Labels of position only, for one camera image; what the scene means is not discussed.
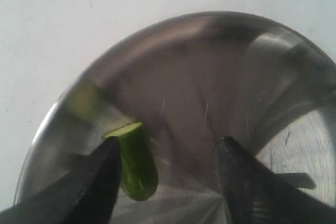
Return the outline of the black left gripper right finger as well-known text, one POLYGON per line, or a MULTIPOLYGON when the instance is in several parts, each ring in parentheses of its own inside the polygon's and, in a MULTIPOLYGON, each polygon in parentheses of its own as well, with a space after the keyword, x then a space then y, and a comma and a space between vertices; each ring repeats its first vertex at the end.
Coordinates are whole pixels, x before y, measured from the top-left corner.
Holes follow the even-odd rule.
POLYGON ((287 183, 231 136, 220 140, 220 180, 231 223, 335 223, 335 208, 287 183))

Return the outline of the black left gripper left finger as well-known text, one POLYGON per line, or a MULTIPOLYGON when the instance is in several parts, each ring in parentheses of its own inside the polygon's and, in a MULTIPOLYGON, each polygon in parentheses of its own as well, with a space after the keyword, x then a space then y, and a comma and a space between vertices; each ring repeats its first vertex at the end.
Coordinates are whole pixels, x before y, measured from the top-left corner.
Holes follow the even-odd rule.
POLYGON ((120 144, 110 137, 74 170, 2 211, 1 223, 109 223, 120 181, 120 144))

